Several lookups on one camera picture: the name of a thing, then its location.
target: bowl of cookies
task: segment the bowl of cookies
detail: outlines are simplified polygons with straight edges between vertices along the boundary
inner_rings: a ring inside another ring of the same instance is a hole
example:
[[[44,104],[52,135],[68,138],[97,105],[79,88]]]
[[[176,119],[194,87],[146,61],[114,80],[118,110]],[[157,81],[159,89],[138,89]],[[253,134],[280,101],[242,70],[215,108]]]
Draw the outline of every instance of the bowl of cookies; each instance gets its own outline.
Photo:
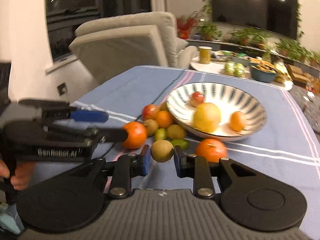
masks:
[[[275,68],[263,63],[251,63],[250,72],[253,79],[256,81],[270,83],[277,77]]]

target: green fruit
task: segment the green fruit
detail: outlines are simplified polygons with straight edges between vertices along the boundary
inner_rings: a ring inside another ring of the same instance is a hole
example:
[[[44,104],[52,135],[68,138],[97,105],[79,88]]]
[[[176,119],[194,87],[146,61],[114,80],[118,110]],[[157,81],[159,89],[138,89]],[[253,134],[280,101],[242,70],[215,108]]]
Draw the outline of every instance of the green fruit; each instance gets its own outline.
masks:
[[[235,71],[235,67],[234,67],[234,62],[232,61],[228,61],[225,65],[224,65],[224,73],[226,75],[233,75],[234,71]]]
[[[237,63],[235,64],[235,69],[237,68],[244,68],[244,66],[241,63]]]
[[[171,140],[183,139],[187,135],[186,131],[178,124],[170,125],[167,128],[167,133]]]
[[[235,69],[235,71],[234,71],[234,75],[236,76],[236,77],[243,77],[244,76],[244,66],[242,65],[242,64],[240,64],[240,63],[238,63],[239,65],[238,65],[238,67]]]
[[[176,140],[172,140],[171,144],[175,147],[177,145],[179,145],[181,147],[182,150],[185,150],[188,148],[189,143],[187,140],[181,140],[181,139],[176,139]]]
[[[153,136],[159,129],[159,125],[156,120],[148,119],[143,122],[143,125],[147,129],[148,136]]]
[[[167,131],[164,128],[160,128],[155,133],[155,141],[165,140],[167,138]]]
[[[151,146],[151,156],[159,163],[165,163],[173,156],[173,146],[169,141],[159,140]]]
[[[167,103],[164,102],[161,106],[160,106],[160,111],[169,111],[167,108]]]

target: white armchair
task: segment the white armchair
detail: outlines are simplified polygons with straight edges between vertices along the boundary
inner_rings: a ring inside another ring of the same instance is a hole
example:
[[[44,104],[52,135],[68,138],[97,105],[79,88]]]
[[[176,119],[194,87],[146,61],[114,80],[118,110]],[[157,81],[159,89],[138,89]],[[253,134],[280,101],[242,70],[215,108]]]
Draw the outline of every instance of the white armchair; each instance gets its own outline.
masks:
[[[76,30],[70,50],[99,83],[137,65],[189,68],[197,47],[177,37],[176,21],[168,12],[102,18]]]

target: electrical outlet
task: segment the electrical outlet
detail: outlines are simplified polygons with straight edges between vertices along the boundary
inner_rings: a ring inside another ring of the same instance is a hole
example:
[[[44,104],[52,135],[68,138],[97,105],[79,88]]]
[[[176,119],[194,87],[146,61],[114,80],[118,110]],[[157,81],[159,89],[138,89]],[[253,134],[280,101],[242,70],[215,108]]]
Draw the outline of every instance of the electrical outlet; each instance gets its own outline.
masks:
[[[59,95],[62,96],[64,95],[65,93],[68,92],[68,89],[67,89],[67,85],[65,82],[63,82],[61,85],[58,85],[57,86],[57,89],[58,89],[58,92],[59,92]]]

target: yellow mug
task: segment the yellow mug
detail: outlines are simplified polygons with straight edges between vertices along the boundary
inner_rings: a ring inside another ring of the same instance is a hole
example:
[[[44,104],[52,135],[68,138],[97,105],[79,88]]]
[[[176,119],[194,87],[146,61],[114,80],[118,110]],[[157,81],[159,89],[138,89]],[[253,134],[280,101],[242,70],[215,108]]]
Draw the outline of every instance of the yellow mug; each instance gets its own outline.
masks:
[[[200,46],[199,47],[199,63],[210,64],[211,62],[211,47]]]

